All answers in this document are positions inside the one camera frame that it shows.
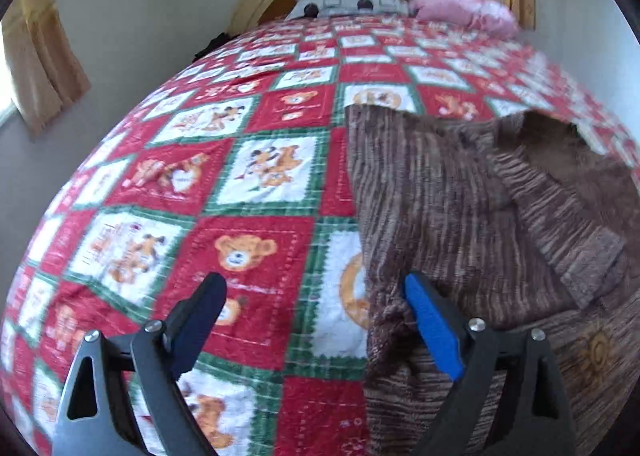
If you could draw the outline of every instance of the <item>pink pillow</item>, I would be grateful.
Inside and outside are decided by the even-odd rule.
[[[494,37],[512,39],[520,31],[511,11],[491,0],[409,0],[417,19],[444,21],[483,30]]]

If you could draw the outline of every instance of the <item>black circle on pillow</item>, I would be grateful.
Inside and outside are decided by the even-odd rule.
[[[317,17],[320,10],[315,3],[309,3],[305,6],[305,17]]]
[[[373,1],[371,0],[359,0],[358,1],[358,10],[362,10],[366,8],[367,10],[373,10]]]

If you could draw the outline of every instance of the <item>wall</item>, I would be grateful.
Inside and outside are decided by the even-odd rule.
[[[0,311],[42,213],[98,141],[223,32],[239,0],[56,0],[92,89],[37,140],[0,128]]]
[[[614,0],[536,0],[526,39],[572,73],[640,140],[640,44]]]

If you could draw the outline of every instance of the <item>bed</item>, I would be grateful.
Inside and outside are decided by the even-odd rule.
[[[635,143],[533,48],[399,16],[283,22],[242,0],[237,38],[140,102],[41,220],[2,322],[4,403],[40,454],[84,333],[164,318],[208,272],[228,299],[178,385],[221,455],[366,453],[367,310],[343,108],[575,122],[640,174]],[[150,452],[162,454],[130,382]]]

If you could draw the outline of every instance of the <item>brown knit sweater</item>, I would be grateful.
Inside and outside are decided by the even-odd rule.
[[[538,113],[480,124],[376,106],[346,115],[370,299],[370,453],[408,454],[450,389],[399,289],[414,269],[469,318],[546,331],[588,454],[640,373],[640,206],[626,166]],[[468,452],[482,448],[503,382]]]

